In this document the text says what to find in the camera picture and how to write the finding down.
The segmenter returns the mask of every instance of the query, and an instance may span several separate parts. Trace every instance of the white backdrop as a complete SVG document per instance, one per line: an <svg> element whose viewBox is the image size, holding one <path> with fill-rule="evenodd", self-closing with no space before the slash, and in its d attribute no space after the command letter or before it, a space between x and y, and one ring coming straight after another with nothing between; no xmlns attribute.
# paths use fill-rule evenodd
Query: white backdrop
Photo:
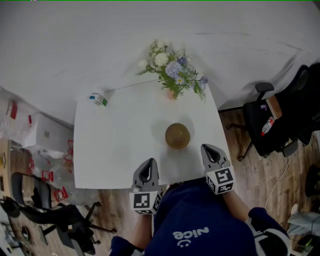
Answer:
<svg viewBox="0 0 320 256"><path fill-rule="evenodd" d="M76 100L95 88L134 85L137 61L154 38L185 44L209 77L219 109L280 90L301 64L320 57L313 2L2 2L0 86L74 123Z"/></svg>

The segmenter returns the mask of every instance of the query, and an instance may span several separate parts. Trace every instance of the red and white bottle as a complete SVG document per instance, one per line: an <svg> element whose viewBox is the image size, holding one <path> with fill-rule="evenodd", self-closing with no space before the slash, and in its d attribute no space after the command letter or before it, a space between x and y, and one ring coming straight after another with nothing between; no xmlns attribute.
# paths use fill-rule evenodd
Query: red and white bottle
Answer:
<svg viewBox="0 0 320 256"><path fill-rule="evenodd" d="M269 117L268 121L265 123L265 125L262 128L261 136L265 136L265 134L270 131L274 123L275 123L275 119L272 116Z"/></svg>

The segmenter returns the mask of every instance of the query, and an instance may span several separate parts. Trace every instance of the person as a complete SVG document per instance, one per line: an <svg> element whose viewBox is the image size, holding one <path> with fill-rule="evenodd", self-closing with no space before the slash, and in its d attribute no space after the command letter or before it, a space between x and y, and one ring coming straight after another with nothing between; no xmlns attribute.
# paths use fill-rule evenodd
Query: person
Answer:
<svg viewBox="0 0 320 256"><path fill-rule="evenodd" d="M251 210L234 191L215 195L205 178L174 184L154 216L138 217L128 240L115 236L110 256L289 256L286 231L264 208Z"/></svg>

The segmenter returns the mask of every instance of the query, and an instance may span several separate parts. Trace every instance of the blue flower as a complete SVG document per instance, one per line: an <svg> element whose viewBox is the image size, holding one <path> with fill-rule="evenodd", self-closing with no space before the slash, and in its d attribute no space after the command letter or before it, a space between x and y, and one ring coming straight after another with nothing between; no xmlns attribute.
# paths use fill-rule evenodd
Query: blue flower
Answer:
<svg viewBox="0 0 320 256"><path fill-rule="evenodd" d="M171 78L177 78L181 70L182 66L176 61L170 61L165 67L165 73Z"/></svg>
<svg viewBox="0 0 320 256"><path fill-rule="evenodd" d="M206 77L206 76L202 76L201 78L200 78L200 82L202 82L203 84L207 84L208 83L208 77Z"/></svg>
<svg viewBox="0 0 320 256"><path fill-rule="evenodd" d="M181 58L178 58L178 62L181 64L181 65L184 65L187 63L187 58L185 56L182 56Z"/></svg>
<svg viewBox="0 0 320 256"><path fill-rule="evenodd" d="M202 91L204 91L206 89L206 83L204 83L203 81L199 81L199 87Z"/></svg>

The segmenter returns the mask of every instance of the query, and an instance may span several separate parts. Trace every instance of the chair armrest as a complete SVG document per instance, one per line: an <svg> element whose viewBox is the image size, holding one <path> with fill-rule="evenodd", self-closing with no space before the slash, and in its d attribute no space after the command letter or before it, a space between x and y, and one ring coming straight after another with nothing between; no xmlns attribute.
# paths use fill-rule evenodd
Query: chair armrest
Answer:
<svg viewBox="0 0 320 256"><path fill-rule="evenodd" d="M269 82L260 82L255 85L255 89L258 93L265 93L265 92L273 91L275 88Z"/></svg>
<svg viewBox="0 0 320 256"><path fill-rule="evenodd" d="M283 156L289 157L291 156L294 152L296 152L298 149L298 141L297 139L295 139L294 141L292 141L289 145L284 146L281 151Z"/></svg>
<svg viewBox="0 0 320 256"><path fill-rule="evenodd" d="M260 82L255 85L255 89L258 93L260 93L257 101L261 101L266 92L273 91L275 88L269 82Z"/></svg>

